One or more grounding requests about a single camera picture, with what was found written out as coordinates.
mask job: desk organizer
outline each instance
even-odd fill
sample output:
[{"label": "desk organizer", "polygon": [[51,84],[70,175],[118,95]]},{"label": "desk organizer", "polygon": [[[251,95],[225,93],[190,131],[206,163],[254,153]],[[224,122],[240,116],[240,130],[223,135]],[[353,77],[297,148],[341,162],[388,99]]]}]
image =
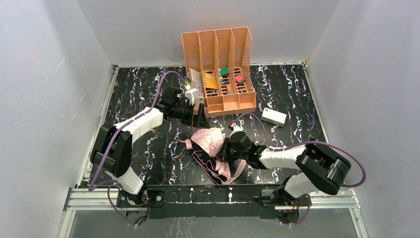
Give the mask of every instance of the desk organizer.
[{"label": "desk organizer", "polygon": [[[217,79],[217,88],[204,88],[206,117],[254,112],[255,89],[250,78],[251,34],[248,27],[199,31],[181,34],[187,76],[190,68],[202,75],[203,85],[214,85],[205,79]],[[219,74],[227,67],[228,76]],[[236,83],[235,76],[245,81]]]}]

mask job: white box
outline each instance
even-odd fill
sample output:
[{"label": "white box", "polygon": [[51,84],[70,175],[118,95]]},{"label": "white box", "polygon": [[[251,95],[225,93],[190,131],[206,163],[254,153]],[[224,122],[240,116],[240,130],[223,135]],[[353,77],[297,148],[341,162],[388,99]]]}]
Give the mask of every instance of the white box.
[{"label": "white box", "polygon": [[271,110],[269,108],[264,108],[262,111],[261,120],[273,123],[275,125],[283,126],[286,122],[287,115],[284,113]]}]

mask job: marble surface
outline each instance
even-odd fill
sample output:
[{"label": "marble surface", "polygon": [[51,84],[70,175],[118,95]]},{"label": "marble surface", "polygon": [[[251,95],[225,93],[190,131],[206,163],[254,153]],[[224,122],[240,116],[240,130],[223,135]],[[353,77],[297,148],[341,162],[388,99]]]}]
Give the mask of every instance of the marble surface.
[{"label": "marble surface", "polygon": [[[120,68],[105,118],[106,124],[115,124],[132,117],[144,107],[150,106],[160,77],[169,70],[186,75],[184,67],[136,67]],[[180,81],[169,75],[165,85],[179,85]],[[285,113],[283,127],[268,122],[264,126],[272,146],[291,145],[325,137],[315,109],[314,101],[301,65],[253,65],[251,79],[257,93],[255,114],[261,116],[267,107]],[[211,127],[220,127],[225,136],[230,134],[227,126],[238,115],[208,118]],[[264,134],[257,120],[245,116],[240,125],[252,141],[264,143]],[[175,141],[190,137],[196,128],[182,125],[175,119],[153,129],[133,144],[133,170],[146,184],[213,184],[189,155],[184,144]],[[264,184],[281,183],[293,169],[255,170],[246,167],[234,183]],[[108,178],[101,173],[98,182]]]}]

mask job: pink eraser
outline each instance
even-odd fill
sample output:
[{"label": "pink eraser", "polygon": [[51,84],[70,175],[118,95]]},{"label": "pink eraser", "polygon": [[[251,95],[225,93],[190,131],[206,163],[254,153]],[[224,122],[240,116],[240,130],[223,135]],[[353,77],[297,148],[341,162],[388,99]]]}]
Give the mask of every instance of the pink eraser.
[{"label": "pink eraser", "polygon": [[236,75],[235,81],[236,83],[243,83],[245,81],[245,78],[242,75]]}]

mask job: white wall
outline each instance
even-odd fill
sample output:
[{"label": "white wall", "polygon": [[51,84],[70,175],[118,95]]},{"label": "white wall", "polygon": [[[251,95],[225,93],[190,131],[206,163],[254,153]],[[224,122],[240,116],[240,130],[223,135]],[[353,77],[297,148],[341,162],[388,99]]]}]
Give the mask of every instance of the white wall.
[{"label": "white wall", "polygon": [[1,1],[0,65],[0,237],[56,237],[112,66],[76,0]]},{"label": "white wall", "polygon": [[248,26],[251,62],[308,59],[339,0],[78,0],[112,64],[184,63],[181,33]]},{"label": "white wall", "polygon": [[356,192],[373,238],[419,237],[419,10],[416,0],[342,0],[308,62],[331,143],[366,167]]}]

